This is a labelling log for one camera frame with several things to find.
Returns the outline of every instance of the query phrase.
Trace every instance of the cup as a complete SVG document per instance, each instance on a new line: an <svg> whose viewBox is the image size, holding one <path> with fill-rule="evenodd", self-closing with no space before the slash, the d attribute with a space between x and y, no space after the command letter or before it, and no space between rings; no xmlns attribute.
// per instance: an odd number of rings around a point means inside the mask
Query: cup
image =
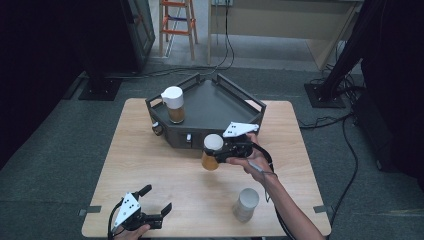
<svg viewBox="0 0 424 240"><path fill-rule="evenodd" d="M224 140L218 134L209 134L203 140L202 166L204 169L213 171L218 168L219 164L214 156L206 154L207 151L221 150L224 145Z"/></svg>
<svg viewBox="0 0 424 240"><path fill-rule="evenodd" d="M259 203L259 194L252 188L243 189L236 203L233 205L233 214L240 222L248 222Z"/></svg>
<svg viewBox="0 0 424 240"><path fill-rule="evenodd" d="M184 121L184 96L183 90L179 87L172 86L161 94L163 102L168 109L169 120L173 123L181 123Z"/></svg>

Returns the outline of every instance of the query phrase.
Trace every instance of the table top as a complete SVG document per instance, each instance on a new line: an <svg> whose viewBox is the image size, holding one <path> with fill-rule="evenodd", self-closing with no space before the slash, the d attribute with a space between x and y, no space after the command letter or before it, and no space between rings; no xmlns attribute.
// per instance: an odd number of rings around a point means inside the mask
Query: table top
<svg viewBox="0 0 424 240"><path fill-rule="evenodd" d="M287 192L321 233L328 235L327 214L313 209L323 202L293 107L287 101L263 102L267 109L259 143L271 154L275 173ZM199 149L172 148L164 136L153 133L145 99L127 100L90 205L101 206L101 211L87 214L82 234L106 237L109 215L125 193L152 184L153 189L139 199L142 212L159 214L170 202L173 209L162 229L143 237L285 235L259 183L240 166L220 164L217 170L207 171L201 156ZM244 188L253 188L260 196L247 223L239 222L231 210Z"/></svg>

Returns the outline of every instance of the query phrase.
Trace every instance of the forearm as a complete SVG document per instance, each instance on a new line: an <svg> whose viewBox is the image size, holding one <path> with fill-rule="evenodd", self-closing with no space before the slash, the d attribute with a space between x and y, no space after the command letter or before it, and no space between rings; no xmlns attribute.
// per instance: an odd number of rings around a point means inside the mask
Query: forearm
<svg viewBox="0 0 424 240"><path fill-rule="evenodd" d="M276 176L266 175L265 186L284 223L296 239L324 239L321 232L299 209Z"/></svg>

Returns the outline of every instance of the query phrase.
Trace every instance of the desk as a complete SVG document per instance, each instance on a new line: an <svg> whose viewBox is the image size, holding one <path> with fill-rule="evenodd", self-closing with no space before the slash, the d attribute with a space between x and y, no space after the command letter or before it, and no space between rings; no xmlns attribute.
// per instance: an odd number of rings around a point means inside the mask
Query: desk
<svg viewBox="0 0 424 240"><path fill-rule="evenodd" d="M225 34L225 7L211 7L211 1L208 4L209 64L211 35ZM308 39L309 50L322 70L349 29L360 2L363 0L234 1L228 14L228 34Z"/></svg>
<svg viewBox="0 0 424 240"><path fill-rule="evenodd" d="M297 120L289 102L264 101L267 110L259 133L260 144L274 160L275 172L288 193L323 235L331 227ZM110 212L125 192L152 184L152 191L140 198L142 211L157 214L169 202L173 209L163 228L144 237L247 237L283 236L272 202L267 203L262 186L240 166L221 164L215 171L201 165L201 150L171 148L151 129L145 99L129 99L94 192L91 206L99 213L87 214L82 233L105 237ZM255 189L260 202L253 218L240 223L231 207L244 188Z"/></svg>

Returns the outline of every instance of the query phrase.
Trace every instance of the human arm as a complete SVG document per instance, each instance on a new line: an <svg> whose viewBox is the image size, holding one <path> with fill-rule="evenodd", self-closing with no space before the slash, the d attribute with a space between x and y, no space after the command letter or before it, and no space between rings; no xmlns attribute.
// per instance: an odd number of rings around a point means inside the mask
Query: human arm
<svg viewBox="0 0 424 240"><path fill-rule="evenodd" d="M248 134L248 136L252 142L258 144L256 135ZM267 160L264 158L261 152L254 149L252 155L247 159L228 158L227 163L242 166L246 173L251 174L256 181L264 186L290 233L296 239L324 239L316 226L299 209L299 207L287 193L286 189L279 181L277 175L272 173ZM251 166L252 163L263 169L263 172L253 168Z"/></svg>
<svg viewBox="0 0 424 240"><path fill-rule="evenodd" d="M141 235L145 234L150 229L149 224L145 224L134 231L124 230L121 226L116 230L114 240L137 240Z"/></svg>

